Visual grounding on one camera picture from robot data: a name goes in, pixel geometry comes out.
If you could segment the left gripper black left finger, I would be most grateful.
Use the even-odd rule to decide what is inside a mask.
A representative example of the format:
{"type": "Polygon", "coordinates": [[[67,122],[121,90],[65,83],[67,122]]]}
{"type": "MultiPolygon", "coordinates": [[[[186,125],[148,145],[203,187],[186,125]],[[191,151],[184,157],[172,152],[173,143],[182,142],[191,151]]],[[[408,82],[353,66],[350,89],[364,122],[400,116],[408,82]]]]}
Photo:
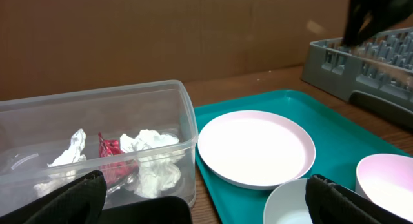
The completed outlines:
{"type": "Polygon", "coordinates": [[[104,175],[94,170],[11,213],[1,224],[93,224],[105,204],[104,175]]]}

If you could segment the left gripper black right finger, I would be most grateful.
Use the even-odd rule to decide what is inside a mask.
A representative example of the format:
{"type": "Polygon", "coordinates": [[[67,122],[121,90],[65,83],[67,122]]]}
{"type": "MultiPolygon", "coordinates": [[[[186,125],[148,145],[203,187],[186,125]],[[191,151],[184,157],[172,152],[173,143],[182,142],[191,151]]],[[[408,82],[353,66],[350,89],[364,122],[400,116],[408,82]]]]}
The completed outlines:
{"type": "Polygon", "coordinates": [[[321,174],[307,179],[305,203],[313,224],[411,224],[321,174]]]}

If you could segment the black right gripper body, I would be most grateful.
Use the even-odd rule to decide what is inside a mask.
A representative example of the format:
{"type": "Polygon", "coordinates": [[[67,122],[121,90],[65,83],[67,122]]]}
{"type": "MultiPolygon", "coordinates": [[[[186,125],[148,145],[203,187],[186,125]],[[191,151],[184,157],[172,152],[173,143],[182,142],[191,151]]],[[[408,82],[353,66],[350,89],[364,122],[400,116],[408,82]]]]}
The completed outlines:
{"type": "Polygon", "coordinates": [[[412,15],[412,0],[350,0],[342,44],[358,46],[412,15]]]}

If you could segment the small white napkin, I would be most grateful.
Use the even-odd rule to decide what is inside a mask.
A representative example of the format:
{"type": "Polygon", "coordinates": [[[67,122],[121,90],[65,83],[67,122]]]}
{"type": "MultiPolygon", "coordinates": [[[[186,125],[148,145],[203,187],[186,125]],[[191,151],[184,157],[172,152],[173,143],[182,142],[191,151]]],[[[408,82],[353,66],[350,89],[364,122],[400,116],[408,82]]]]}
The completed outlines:
{"type": "MultiPolygon", "coordinates": [[[[82,128],[75,132],[70,139],[70,146],[48,167],[57,167],[61,165],[67,165],[71,163],[78,163],[86,161],[86,156],[81,152],[85,148],[86,134],[82,128]]],[[[34,185],[34,190],[37,193],[37,197],[41,198],[55,189],[72,182],[76,177],[77,171],[71,170],[56,174],[49,175],[52,178],[48,183],[38,183],[34,185]]]]}

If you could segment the grey bowl of rice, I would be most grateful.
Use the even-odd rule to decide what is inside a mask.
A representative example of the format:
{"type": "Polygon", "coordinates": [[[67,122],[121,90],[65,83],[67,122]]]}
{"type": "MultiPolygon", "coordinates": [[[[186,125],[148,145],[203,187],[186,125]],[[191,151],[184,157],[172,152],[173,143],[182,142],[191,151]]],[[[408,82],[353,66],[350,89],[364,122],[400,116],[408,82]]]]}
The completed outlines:
{"type": "Polygon", "coordinates": [[[278,186],[268,197],[264,224],[312,224],[305,201],[307,179],[296,179],[278,186]]]}

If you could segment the red snack wrapper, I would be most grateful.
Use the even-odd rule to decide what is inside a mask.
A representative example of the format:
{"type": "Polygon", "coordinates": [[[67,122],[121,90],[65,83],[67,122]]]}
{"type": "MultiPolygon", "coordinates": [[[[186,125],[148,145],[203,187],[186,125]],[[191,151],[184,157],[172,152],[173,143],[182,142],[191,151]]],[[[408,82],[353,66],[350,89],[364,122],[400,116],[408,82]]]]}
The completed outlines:
{"type": "MultiPolygon", "coordinates": [[[[120,148],[118,140],[104,139],[101,133],[98,133],[98,137],[99,157],[107,158],[124,154],[120,148]]],[[[124,185],[134,174],[139,172],[139,166],[133,159],[101,165],[99,169],[105,177],[109,190],[114,190],[115,188],[124,185]]]]}

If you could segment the white shallow bowl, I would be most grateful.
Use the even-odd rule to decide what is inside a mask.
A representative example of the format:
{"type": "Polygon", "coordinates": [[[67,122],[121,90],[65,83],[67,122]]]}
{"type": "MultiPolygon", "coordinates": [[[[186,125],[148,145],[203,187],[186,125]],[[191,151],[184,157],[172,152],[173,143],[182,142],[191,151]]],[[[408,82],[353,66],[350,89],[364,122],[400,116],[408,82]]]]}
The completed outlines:
{"type": "Polygon", "coordinates": [[[356,167],[356,193],[385,210],[412,221],[412,158],[373,154],[356,167]]]}

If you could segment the wooden chopstick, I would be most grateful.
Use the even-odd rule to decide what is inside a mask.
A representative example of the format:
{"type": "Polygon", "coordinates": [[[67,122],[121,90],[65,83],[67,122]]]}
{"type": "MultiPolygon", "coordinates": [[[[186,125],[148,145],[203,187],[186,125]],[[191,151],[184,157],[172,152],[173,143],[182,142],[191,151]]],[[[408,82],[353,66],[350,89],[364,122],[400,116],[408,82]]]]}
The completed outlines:
{"type": "Polygon", "coordinates": [[[354,57],[362,60],[363,63],[373,66],[378,72],[387,74],[391,79],[399,81],[401,85],[412,89],[412,71],[406,68],[401,68],[395,65],[386,63],[385,61],[379,61],[363,52],[360,47],[352,47],[351,53],[354,57]]]}

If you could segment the grey dishwasher rack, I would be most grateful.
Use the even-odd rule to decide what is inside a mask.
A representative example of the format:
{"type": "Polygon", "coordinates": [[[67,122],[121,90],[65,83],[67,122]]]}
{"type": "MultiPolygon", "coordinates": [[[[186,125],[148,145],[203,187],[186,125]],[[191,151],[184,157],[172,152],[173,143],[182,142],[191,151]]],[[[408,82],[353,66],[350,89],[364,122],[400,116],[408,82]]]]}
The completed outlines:
{"type": "MultiPolygon", "coordinates": [[[[359,45],[379,61],[412,71],[412,29],[378,33],[359,45]]],[[[412,128],[412,89],[354,57],[341,39],[309,45],[302,80],[393,123],[412,128]]]]}

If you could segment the teal serving tray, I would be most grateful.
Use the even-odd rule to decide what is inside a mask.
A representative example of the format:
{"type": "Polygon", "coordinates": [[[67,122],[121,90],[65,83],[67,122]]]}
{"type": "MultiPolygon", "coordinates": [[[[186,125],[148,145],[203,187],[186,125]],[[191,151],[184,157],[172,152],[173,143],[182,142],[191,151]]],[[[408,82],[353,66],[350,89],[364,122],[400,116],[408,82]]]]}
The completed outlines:
{"type": "MultiPolygon", "coordinates": [[[[203,128],[213,118],[238,110],[272,112],[296,122],[309,133],[316,146],[312,172],[350,189],[355,187],[356,165],[362,158],[379,153],[406,154],[296,90],[276,90],[197,107],[197,126],[203,128]]],[[[222,223],[262,223],[267,191],[227,183],[207,167],[199,154],[196,163],[222,223]]]]}

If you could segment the clear plastic bin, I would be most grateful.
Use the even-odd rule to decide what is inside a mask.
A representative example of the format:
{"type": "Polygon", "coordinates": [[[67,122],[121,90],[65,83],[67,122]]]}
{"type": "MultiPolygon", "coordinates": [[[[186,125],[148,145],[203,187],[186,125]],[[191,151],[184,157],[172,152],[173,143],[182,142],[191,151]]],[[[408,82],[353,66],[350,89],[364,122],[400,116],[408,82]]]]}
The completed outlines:
{"type": "MultiPolygon", "coordinates": [[[[15,99],[1,103],[1,213],[11,213],[37,199],[34,185],[48,183],[51,174],[76,170],[75,179],[101,165],[184,150],[176,166],[181,171],[174,188],[162,196],[196,200],[195,146],[198,139],[192,101],[180,81],[158,81],[15,99]],[[69,146],[80,128],[86,134],[81,152],[86,161],[48,167],[69,146]],[[165,147],[99,157],[99,137],[135,138],[141,130],[170,134],[179,143],[165,147]]],[[[124,188],[107,189],[105,208],[147,200],[124,188]]]]}

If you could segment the white round plate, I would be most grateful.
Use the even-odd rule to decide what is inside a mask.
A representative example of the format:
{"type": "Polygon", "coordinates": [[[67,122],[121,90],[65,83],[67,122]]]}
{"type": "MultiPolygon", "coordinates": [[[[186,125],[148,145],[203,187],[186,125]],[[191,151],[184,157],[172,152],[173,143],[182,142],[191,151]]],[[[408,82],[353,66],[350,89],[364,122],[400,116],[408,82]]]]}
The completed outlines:
{"type": "Polygon", "coordinates": [[[241,110],[201,130],[197,149],[208,168],[238,187],[271,190],[307,174],[316,159],[309,133],[278,114],[241,110]]]}

